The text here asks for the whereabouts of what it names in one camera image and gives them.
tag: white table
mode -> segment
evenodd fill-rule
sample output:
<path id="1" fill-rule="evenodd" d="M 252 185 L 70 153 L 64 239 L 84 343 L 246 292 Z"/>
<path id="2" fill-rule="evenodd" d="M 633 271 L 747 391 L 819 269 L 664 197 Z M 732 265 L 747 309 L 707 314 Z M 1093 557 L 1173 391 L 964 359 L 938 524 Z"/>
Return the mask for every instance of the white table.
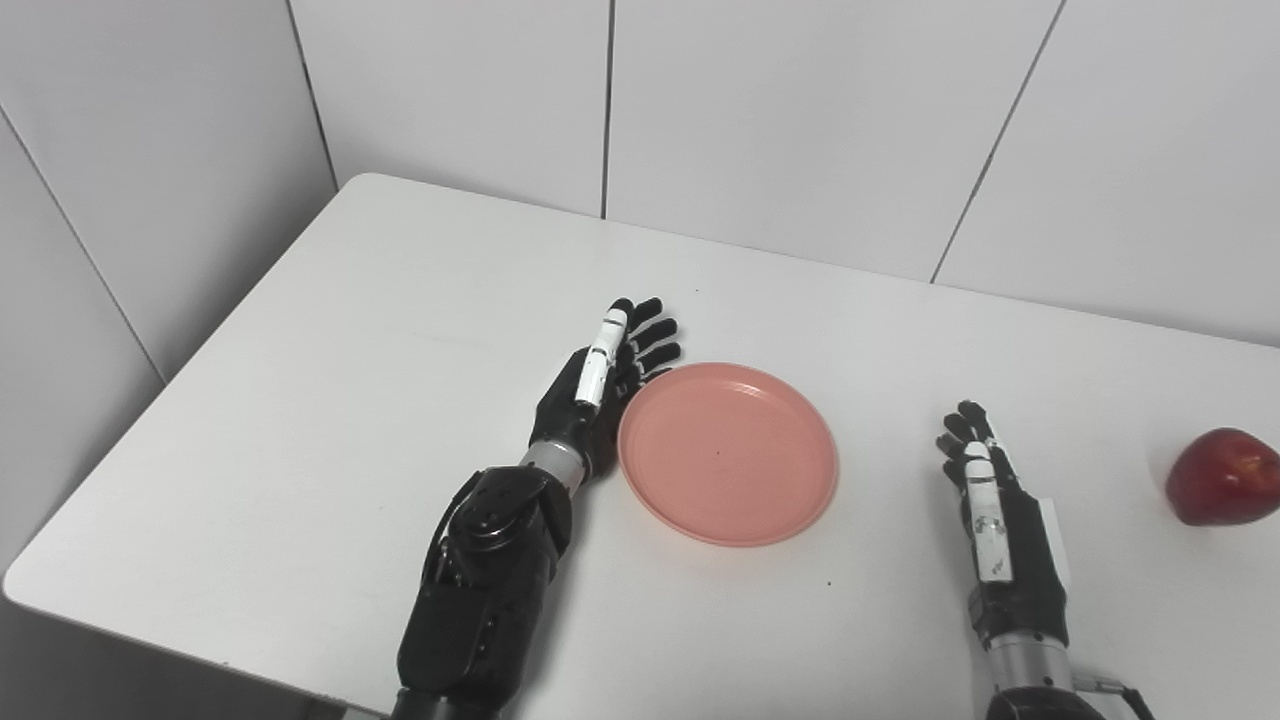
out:
<path id="1" fill-rule="evenodd" d="M 973 570 L 933 437 L 984 402 L 1057 501 L 1073 659 L 1161 720 L 1270 716 L 1280 518 L 1179 524 L 1196 434 L 1280 442 L 1280 351 L 795 260 L 378 176 L 353 179 L 5 577 L 69 621 L 389 712 L 422 556 L 470 473 L 516 460 L 618 295 L 687 359 L 773 373 L 826 416 L 826 515 L 735 550 L 621 477 L 580 525 L 512 716 L 974 715 Z M 472 388 L 480 384 L 481 391 Z"/>

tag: robotic hand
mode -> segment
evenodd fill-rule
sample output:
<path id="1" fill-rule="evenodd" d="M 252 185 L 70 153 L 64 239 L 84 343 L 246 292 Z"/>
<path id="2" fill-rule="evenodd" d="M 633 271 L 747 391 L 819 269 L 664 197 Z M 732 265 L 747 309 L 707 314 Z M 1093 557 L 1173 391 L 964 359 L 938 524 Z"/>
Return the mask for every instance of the robotic hand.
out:
<path id="1" fill-rule="evenodd" d="M 1137 691 L 1103 678 L 1073 678 L 1070 578 L 1052 502 L 1021 488 L 982 406 L 961 402 L 943 424 L 942 470 L 960 491 L 978 574 L 969 616 L 996 680 L 987 720 L 1103 720 L 1076 689 L 1120 694 L 1140 720 L 1152 720 Z"/>
<path id="2" fill-rule="evenodd" d="M 538 404 L 517 465 L 471 477 L 440 518 L 401 642 L 392 720 L 495 720 L 520 688 L 543 593 L 572 537 L 571 498 L 617 457 L 622 410 L 663 365 L 676 320 L 657 297 L 609 307 Z"/>

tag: black robotic finger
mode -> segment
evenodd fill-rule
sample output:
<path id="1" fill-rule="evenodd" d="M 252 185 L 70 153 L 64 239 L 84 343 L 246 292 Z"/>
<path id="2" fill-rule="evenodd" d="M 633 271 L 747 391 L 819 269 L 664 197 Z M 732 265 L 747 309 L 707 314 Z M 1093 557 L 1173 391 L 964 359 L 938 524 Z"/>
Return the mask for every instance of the black robotic finger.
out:
<path id="1" fill-rule="evenodd" d="M 947 479 L 951 480 L 951 484 L 956 486 L 956 488 L 959 488 L 961 493 L 965 492 L 965 483 L 968 480 L 964 477 L 964 468 L 960 465 L 960 462 L 956 462 L 955 460 L 947 460 L 946 462 L 942 464 L 942 471 L 946 473 Z"/>
<path id="2" fill-rule="evenodd" d="M 955 436 L 960 442 L 973 442 L 978 439 L 974 437 L 973 428 L 969 425 L 969 421 L 955 413 L 943 418 L 942 424 L 946 425 L 947 432 Z"/>
<path id="3" fill-rule="evenodd" d="M 964 446 L 966 443 L 960 442 L 960 439 L 957 439 L 954 434 L 942 433 L 934 442 L 938 446 L 938 450 L 942 451 L 942 455 L 946 455 L 952 460 L 960 460 L 964 457 Z"/>
<path id="4" fill-rule="evenodd" d="M 636 359 L 636 364 L 640 365 L 641 379 L 648 380 L 649 375 L 662 365 L 667 363 L 675 363 L 680 360 L 680 343 L 668 342 L 667 345 L 659 345 L 649 352 L 645 352 Z"/>
<path id="5" fill-rule="evenodd" d="M 648 323 L 649 320 L 657 318 L 662 314 L 662 300 L 657 297 L 650 297 L 640 305 L 635 306 L 635 310 L 630 313 L 627 319 L 627 331 L 635 332 L 636 328 Z"/>
<path id="6" fill-rule="evenodd" d="M 977 439 L 987 442 L 995 439 L 996 433 L 991 432 L 991 423 L 987 421 L 987 411 L 983 410 L 982 405 L 972 400 L 961 401 L 956 407 L 960 411 L 960 416 L 973 428 L 973 434 Z"/>
<path id="7" fill-rule="evenodd" d="M 664 318 L 631 336 L 631 342 L 635 343 L 636 352 L 644 352 L 645 350 L 653 347 L 658 341 L 675 337 L 676 331 L 678 329 L 680 325 L 676 324 L 675 318 Z"/>

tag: panel seam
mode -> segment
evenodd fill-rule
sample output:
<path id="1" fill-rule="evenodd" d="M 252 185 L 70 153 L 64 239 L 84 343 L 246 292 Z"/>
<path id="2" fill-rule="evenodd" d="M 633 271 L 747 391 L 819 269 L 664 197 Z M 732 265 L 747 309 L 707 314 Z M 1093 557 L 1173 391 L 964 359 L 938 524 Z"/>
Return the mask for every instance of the panel seam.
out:
<path id="1" fill-rule="evenodd" d="M 996 150 L 1000 149 L 1000 142 L 1005 138 L 1005 131 L 1009 129 L 1009 123 L 1014 119 L 1014 113 L 1018 111 L 1018 104 L 1023 100 L 1023 94 L 1027 92 L 1027 86 L 1032 81 L 1032 74 L 1036 72 L 1036 65 L 1039 64 L 1041 55 L 1044 54 L 1044 47 L 1048 46 L 1048 38 L 1053 35 L 1053 28 L 1057 27 L 1057 19 L 1062 17 L 1062 10 L 1066 8 L 1066 0 L 1059 0 L 1057 9 L 1053 12 L 1053 19 L 1048 22 L 1048 28 L 1044 31 L 1044 37 L 1041 38 L 1039 47 L 1036 49 L 1036 55 L 1032 58 L 1030 67 L 1027 68 L 1027 74 L 1023 76 L 1023 83 L 1018 87 L 1018 94 L 1014 95 L 1014 102 L 1009 106 L 1009 113 L 1005 114 L 1005 122 L 1000 126 L 1000 132 L 996 133 L 996 142 L 992 143 L 991 151 L 987 152 L 987 159 L 982 164 L 982 169 L 978 172 L 978 179 L 973 183 L 973 190 L 969 191 L 969 197 L 964 202 L 964 208 L 960 210 L 960 217 L 956 218 L 955 227 L 951 228 L 951 236 L 947 238 L 946 247 L 942 249 L 942 255 L 938 258 L 938 264 L 933 268 L 933 274 L 929 275 L 929 284 L 938 281 L 938 273 L 942 272 L 942 264 L 947 260 L 947 254 L 951 252 L 951 246 L 956 241 L 956 236 L 960 233 L 960 225 L 964 224 L 965 217 L 969 215 L 969 208 L 973 206 L 974 197 L 978 196 L 978 191 L 982 190 L 983 181 L 987 179 L 987 170 L 991 169 L 991 163 L 996 158 Z"/>
<path id="2" fill-rule="evenodd" d="M 609 210 L 609 126 L 613 120 L 613 18 L 617 0 L 609 0 L 609 40 L 604 51 L 604 168 L 600 173 L 600 219 Z"/>
<path id="3" fill-rule="evenodd" d="M 329 164 L 329 181 L 333 182 L 333 191 L 338 192 L 338 172 L 333 167 L 333 152 L 329 150 L 329 136 L 324 132 L 324 120 L 320 118 L 320 102 L 316 101 L 316 90 L 311 83 L 311 68 L 307 67 L 307 54 L 302 50 L 302 33 L 298 32 L 298 19 L 293 14 L 293 1 L 284 0 L 284 6 L 289 12 L 289 29 L 293 31 L 293 44 L 298 49 L 298 61 L 302 64 L 302 79 L 307 83 L 307 97 L 311 99 L 311 113 L 316 118 L 316 131 L 320 132 L 320 146 L 324 149 L 325 163 Z"/>
<path id="4" fill-rule="evenodd" d="M 63 202 L 58 199 L 58 195 L 54 193 L 54 188 L 49 184 L 49 178 L 46 178 L 44 170 L 40 169 L 40 165 L 36 163 L 36 156 L 32 155 L 31 149 L 27 146 L 27 142 L 22 138 L 22 135 L 18 132 L 18 127 L 14 126 L 13 119 L 9 117 L 9 113 L 4 109 L 4 105 L 0 105 L 0 119 L 4 119 L 4 124 L 9 128 L 9 132 L 13 133 L 14 140 L 18 142 L 18 147 L 22 149 L 23 155 L 27 158 L 27 163 L 31 164 L 31 169 L 36 173 L 36 177 L 40 178 L 41 187 L 45 188 L 45 193 L 49 195 L 49 199 L 54 202 L 54 208 L 58 209 L 58 214 L 59 217 L 61 217 L 63 223 L 67 224 L 67 229 L 70 231 L 72 237 L 76 238 L 76 245 L 79 246 L 81 252 L 88 261 L 88 266 L 93 269 L 93 274 L 97 275 L 97 282 L 101 283 L 102 290 L 106 291 L 106 296 L 111 299 L 111 305 L 115 306 L 115 311 L 119 313 L 120 319 L 124 320 L 124 327 L 128 328 L 129 334 L 133 337 L 133 342 L 138 345 L 138 350 L 141 350 L 142 356 L 147 359 L 147 364 L 151 365 L 151 370 L 160 379 L 160 383 L 168 384 L 169 379 L 165 378 L 164 373 L 160 372 L 160 366 L 156 365 L 156 361 L 151 356 L 151 352 L 147 351 L 147 346 L 146 343 L 142 342 L 142 337 L 138 334 L 138 329 L 133 327 L 133 322 L 129 320 L 129 315 L 124 311 L 124 306 L 120 305 L 120 299 L 115 296 L 115 292 L 111 290 L 111 286 L 106 282 L 106 277 L 102 274 L 102 269 L 99 268 L 97 263 L 93 260 L 93 255 L 88 251 L 88 247 L 84 245 L 84 240 L 81 237 L 79 231 L 76 229 L 76 224 L 72 223 L 70 217 L 67 214 L 67 209 L 63 208 Z"/>

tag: cable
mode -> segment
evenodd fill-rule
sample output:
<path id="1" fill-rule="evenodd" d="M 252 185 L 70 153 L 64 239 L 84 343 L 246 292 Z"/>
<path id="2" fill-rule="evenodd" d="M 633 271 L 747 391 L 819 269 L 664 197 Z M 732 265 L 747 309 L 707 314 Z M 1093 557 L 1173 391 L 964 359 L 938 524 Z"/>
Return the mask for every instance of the cable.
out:
<path id="1" fill-rule="evenodd" d="M 1142 693 L 1133 688 L 1125 688 L 1120 697 L 1129 703 L 1133 708 L 1133 714 L 1138 716 L 1138 720 L 1156 720 L 1156 716 L 1151 714 L 1151 708 L 1147 707 L 1147 702 L 1142 700 Z"/>

